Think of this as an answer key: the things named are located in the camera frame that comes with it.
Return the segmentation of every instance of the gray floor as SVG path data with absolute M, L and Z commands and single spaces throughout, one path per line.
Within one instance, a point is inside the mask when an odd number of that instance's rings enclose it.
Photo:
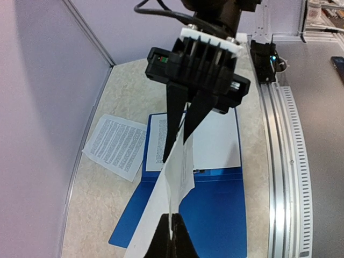
M 313 257 L 344 257 L 344 85 L 330 63 L 336 43 L 279 42 L 300 115 L 313 193 Z

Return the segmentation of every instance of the table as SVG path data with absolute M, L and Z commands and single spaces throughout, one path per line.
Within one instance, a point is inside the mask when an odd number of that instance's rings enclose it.
M 145 77 L 146 60 L 115 66 L 100 99 L 88 138 L 103 114 L 147 124 L 151 113 L 166 111 L 165 86 Z M 248 257 L 268 255 L 269 168 L 260 97 L 248 52 L 235 72 L 251 80 L 249 94 L 237 108 L 245 185 Z M 70 200 L 62 257 L 124 256 L 108 244 L 126 204 L 141 179 L 124 180 L 82 154 Z

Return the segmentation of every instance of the black cable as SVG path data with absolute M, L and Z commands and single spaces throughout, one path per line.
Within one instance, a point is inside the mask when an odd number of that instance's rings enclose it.
M 170 8 L 168 8 L 164 2 L 162 0 L 157 0 L 157 2 L 160 4 L 160 6 L 164 9 L 164 10 L 168 10 L 168 11 L 171 11 Z
M 137 13 L 141 13 L 144 15 L 159 15 L 159 16 L 165 16 L 165 17 L 171 17 L 179 20 L 181 23 L 188 25 L 188 24 L 194 24 L 199 29 L 204 29 L 208 33 L 212 33 L 216 35 L 217 37 L 221 38 L 227 38 L 229 34 L 223 30 L 220 27 L 217 27 L 215 25 L 212 25 L 210 23 L 207 23 L 206 21 L 203 21 L 201 19 L 198 19 L 196 17 L 192 17 L 190 15 L 186 15 L 185 13 L 181 12 L 175 12 L 171 10 L 160 10 L 160 9 L 142 9 L 141 7 L 144 6 L 149 0 L 143 0 L 141 3 L 136 5 L 134 7 L 134 11 Z

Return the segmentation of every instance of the white paper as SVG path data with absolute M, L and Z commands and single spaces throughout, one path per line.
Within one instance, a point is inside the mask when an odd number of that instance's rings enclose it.
M 115 174 L 133 182 L 143 161 L 147 126 L 103 115 L 83 153 Z
M 146 171 L 160 171 L 166 140 L 167 115 L 153 115 L 150 123 Z M 241 166 L 237 119 L 234 109 L 227 114 L 210 112 L 193 133 L 194 169 Z
M 144 257 L 162 214 L 177 213 L 182 199 L 195 187 L 192 135 L 183 145 L 183 127 L 156 181 L 153 192 L 130 241 L 125 258 Z

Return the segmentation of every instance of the paper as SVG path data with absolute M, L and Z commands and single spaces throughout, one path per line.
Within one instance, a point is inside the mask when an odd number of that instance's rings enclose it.
M 115 174 L 133 182 L 143 161 L 147 126 L 103 115 L 83 153 Z
M 167 115 L 152 115 L 146 171 L 160 171 L 166 140 Z M 234 109 L 227 114 L 210 112 L 193 133 L 195 169 L 241 166 L 237 119 Z
M 182 126 L 130 241 L 125 258 L 145 256 L 161 215 L 168 213 L 171 218 L 173 213 L 179 211 L 182 199 L 195 187 L 192 135 L 183 145 L 183 131 Z

